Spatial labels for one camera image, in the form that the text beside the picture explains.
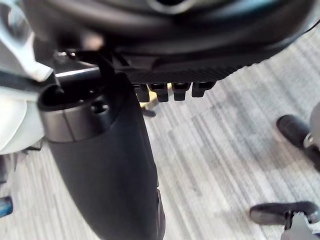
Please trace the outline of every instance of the black plastic housing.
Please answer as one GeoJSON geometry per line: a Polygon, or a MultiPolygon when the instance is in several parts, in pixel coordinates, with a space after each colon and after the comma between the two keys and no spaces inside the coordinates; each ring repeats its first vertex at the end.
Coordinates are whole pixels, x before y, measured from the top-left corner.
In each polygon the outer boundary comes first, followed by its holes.
{"type": "Polygon", "coordinates": [[[70,92],[55,98],[53,88],[41,94],[38,106],[56,164],[86,222],[101,239],[163,237],[156,165],[130,82],[120,74],[83,101],[70,92]],[[105,111],[89,107],[97,99],[108,105],[105,111]]]}

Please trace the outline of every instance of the metal bracket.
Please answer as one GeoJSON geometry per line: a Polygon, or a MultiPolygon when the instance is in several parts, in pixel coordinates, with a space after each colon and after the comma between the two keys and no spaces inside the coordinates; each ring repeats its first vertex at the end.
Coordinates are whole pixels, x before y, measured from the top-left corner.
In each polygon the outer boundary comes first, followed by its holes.
{"type": "Polygon", "coordinates": [[[74,52],[57,52],[53,65],[55,81],[62,89],[75,82],[101,79],[98,65],[77,60],[74,52]]]}

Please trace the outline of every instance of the white plastic part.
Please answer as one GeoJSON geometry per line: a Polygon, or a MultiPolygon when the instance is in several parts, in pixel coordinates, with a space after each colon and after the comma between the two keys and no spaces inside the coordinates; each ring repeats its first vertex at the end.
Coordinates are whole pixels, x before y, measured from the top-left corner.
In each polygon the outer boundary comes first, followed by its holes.
{"type": "MultiPolygon", "coordinates": [[[[0,0],[0,4],[10,7],[16,11],[16,14],[19,14],[26,20],[23,11],[16,5],[16,2],[17,0],[0,0]]],[[[0,18],[0,41],[3,42],[19,61],[26,76],[38,82],[43,82],[49,77],[53,70],[48,66],[36,62],[33,48],[34,38],[35,35],[30,28],[30,34],[27,39],[24,41],[15,39],[0,18]]]]}
{"type": "Polygon", "coordinates": [[[44,136],[38,94],[0,87],[0,155],[21,151],[44,136]]]}

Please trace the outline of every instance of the gray carpet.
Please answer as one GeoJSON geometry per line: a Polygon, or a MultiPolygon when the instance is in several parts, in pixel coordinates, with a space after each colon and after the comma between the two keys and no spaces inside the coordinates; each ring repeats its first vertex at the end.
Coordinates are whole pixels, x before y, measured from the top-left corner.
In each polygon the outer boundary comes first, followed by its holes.
{"type": "MultiPolygon", "coordinates": [[[[320,173],[278,133],[275,120],[307,120],[320,101],[320,28],[279,55],[239,70],[204,98],[157,105],[146,118],[166,213],[166,240],[279,240],[283,227],[250,222],[250,206],[320,204],[320,173]]],[[[20,156],[0,195],[14,214],[1,240],[95,240],[45,146],[20,156]]]]}

